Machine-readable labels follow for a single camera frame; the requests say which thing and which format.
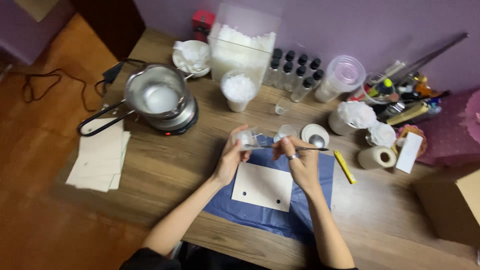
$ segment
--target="black bottle cap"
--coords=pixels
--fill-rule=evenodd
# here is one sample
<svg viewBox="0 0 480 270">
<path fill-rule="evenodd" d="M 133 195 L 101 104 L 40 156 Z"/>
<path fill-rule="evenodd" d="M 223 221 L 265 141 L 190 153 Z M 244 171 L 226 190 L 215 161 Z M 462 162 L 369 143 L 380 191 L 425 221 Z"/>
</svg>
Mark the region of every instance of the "black bottle cap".
<svg viewBox="0 0 480 270">
<path fill-rule="evenodd" d="M 303 75 L 305 75 L 306 71 L 307 71 L 307 68 L 305 66 L 299 66 L 297 68 L 297 75 L 298 76 L 303 76 Z"/>
<path fill-rule="evenodd" d="M 272 67 L 273 69 L 277 69 L 279 65 L 280 65 L 280 59 L 278 59 L 278 58 L 274 58 L 270 62 L 270 67 Z"/>
<path fill-rule="evenodd" d="M 324 77 L 324 71 L 321 69 L 318 69 L 317 71 L 315 71 L 312 77 L 315 81 L 321 80 Z"/>
<path fill-rule="evenodd" d="M 303 87 L 305 87 L 305 88 L 311 87 L 312 84 L 313 84 L 313 78 L 312 77 L 308 77 L 305 80 L 303 80 Z"/>
<path fill-rule="evenodd" d="M 299 65 L 305 65 L 307 63 L 307 60 L 308 60 L 308 55 L 306 54 L 302 54 L 300 55 L 299 57 Z"/>
<path fill-rule="evenodd" d="M 281 49 L 277 48 L 275 50 L 273 50 L 273 56 L 272 58 L 282 58 L 282 55 L 283 55 L 283 52 Z"/>
<path fill-rule="evenodd" d="M 320 58 L 313 59 L 313 61 L 310 63 L 310 68 L 311 69 L 317 69 L 320 66 L 321 62 L 322 61 L 320 60 Z"/>
<path fill-rule="evenodd" d="M 285 60 L 287 60 L 288 62 L 292 62 L 294 58 L 295 58 L 295 52 L 292 50 L 289 50 L 285 55 Z"/>
<path fill-rule="evenodd" d="M 285 73 L 292 72 L 292 69 L 293 69 L 293 63 L 292 62 L 286 62 L 285 65 L 283 65 L 283 71 Z"/>
</svg>

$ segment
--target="black sleeve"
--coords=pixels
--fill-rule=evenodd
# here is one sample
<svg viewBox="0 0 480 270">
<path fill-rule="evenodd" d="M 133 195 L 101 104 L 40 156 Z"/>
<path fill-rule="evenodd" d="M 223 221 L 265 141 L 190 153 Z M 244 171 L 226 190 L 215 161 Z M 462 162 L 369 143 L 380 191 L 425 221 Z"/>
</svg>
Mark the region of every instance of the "black sleeve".
<svg viewBox="0 0 480 270">
<path fill-rule="evenodd" d="M 181 270 L 181 266 L 178 260 L 171 260 L 144 247 L 125 261 L 120 270 Z"/>
</svg>

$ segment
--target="cardboard box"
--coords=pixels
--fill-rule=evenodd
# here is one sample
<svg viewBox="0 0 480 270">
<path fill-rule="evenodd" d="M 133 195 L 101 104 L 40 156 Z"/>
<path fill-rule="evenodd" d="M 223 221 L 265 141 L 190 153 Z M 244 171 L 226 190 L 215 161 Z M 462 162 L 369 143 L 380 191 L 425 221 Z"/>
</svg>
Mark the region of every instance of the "cardboard box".
<svg viewBox="0 0 480 270">
<path fill-rule="evenodd" d="M 449 168 L 414 183 L 438 235 L 480 248 L 480 164 Z"/>
</svg>

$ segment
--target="white bowl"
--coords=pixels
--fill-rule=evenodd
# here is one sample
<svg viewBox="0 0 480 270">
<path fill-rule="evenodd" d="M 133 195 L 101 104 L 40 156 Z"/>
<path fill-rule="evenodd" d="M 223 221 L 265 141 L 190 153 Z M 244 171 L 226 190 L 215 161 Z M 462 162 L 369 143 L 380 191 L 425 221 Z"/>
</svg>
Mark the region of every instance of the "white bowl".
<svg viewBox="0 0 480 270">
<path fill-rule="evenodd" d="M 200 50 L 201 47 L 208 46 L 208 44 L 206 44 L 205 42 L 199 41 L 199 40 L 187 40 L 183 43 L 183 45 L 188 47 L 191 50 Z M 207 53 L 208 53 L 207 58 L 210 59 L 210 49 L 207 50 Z M 183 60 L 182 58 L 183 57 L 182 57 L 181 52 L 179 50 L 174 50 L 173 51 L 172 60 L 173 60 L 173 63 L 175 64 L 176 67 L 181 66 L 180 63 Z M 207 73 L 209 73 L 210 72 L 210 67 L 207 67 L 204 70 L 198 71 L 198 72 L 189 71 L 187 66 L 181 67 L 180 70 L 182 70 L 183 72 L 192 73 L 195 78 L 198 78 L 198 77 L 205 76 Z"/>
</svg>

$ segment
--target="white cardboard sheet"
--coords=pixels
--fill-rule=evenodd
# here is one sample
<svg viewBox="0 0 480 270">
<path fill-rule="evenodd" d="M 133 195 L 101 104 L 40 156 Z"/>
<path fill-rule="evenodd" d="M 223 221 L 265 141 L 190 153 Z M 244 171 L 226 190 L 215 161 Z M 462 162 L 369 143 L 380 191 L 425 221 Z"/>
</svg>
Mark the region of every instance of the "white cardboard sheet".
<svg viewBox="0 0 480 270">
<path fill-rule="evenodd" d="M 240 162 L 232 200 L 288 212 L 292 184 L 289 172 Z"/>
</svg>

